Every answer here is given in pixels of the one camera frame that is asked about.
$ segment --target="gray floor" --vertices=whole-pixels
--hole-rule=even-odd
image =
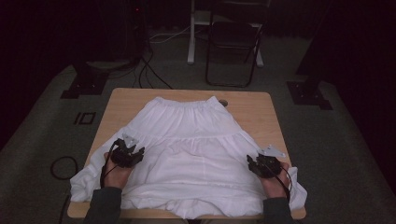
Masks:
[[[396,223],[396,198],[336,88],[329,83],[320,84],[333,110],[295,105],[291,100],[286,81],[305,80],[296,76],[295,71],[309,41],[264,38],[265,66],[256,69],[252,84],[244,89],[205,84],[205,41],[197,40],[194,65],[186,63],[188,44],[186,35],[153,44],[150,65],[174,89],[271,94],[290,158],[299,168],[299,182],[308,191],[303,223]],[[135,69],[136,74],[141,67],[142,64]],[[81,169],[112,90],[130,88],[134,83],[133,72],[124,74],[125,71],[111,74],[102,95],[80,96],[75,100],[60,99],[74,79],[71,67],[52,80],[0,153],[0,223],[58,222],[69,182],[55,179],[50,166],[57,158],[71,156]],[[166,89],[151,73],[148,79],[155,88]],[[91,125],[78,125],[75,124],[78,113],[96,113],[96,117]],[[54,171],[60,176],[72,175],[74,165],[61,161]],[[64,214],[63,223],[81,220]]]

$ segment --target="black stand base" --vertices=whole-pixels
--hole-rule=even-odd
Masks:
[[[313,94],[304,94],[303,82],[287,82],[291,97],[296,105],[318,105],[322,110],[332,110],[328,100],[323,99],[318,89]]]
[[[77,99],[80,95],[100,95],[106,85],[108,73],[93,76],[93,80],[87,81],[77,75],[69,90],[62,93],[61,99]]]

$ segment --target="white fabric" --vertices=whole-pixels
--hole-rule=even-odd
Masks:
[[[126,133],[146,147],[122,192],[121,208],[164,209],[183,218],[228,217],[262,213],[260,180],[248,169],[258,145],[241,129],[216,97],[180,103],[157,97],[93,154],[90,164],[71,179],[73,202],[88,201],[99,189],[103,154]],[[306,191],[289,170],[290,208],[304,206]]]

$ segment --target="forearm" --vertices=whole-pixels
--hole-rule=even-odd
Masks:
[[[263,201],[265,224],[292,224],[289,203],[286,198],[270,198]]]
[[[121,193],[117,188],[94,190],[84,223],[116,223],[120,217]]]

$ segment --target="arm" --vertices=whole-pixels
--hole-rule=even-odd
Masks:
[[[116,223],[120,217],[121,193],[133,168],[120,168],[108,160],[105,187],[93,192],[84,223]]]
[[[283,167],[282,172],[278,175],[279,179],[285,186],[290,184],[287,177],[287,170],[289,165],[281,162]],[[263,213],[265,224],[292,224],[294,223],[291,217],[289,202],[286,197],[286,192],[283,186],[277,179],[273,178],[260,178],[262,187],[264,188],[267,199],[263,201]]]

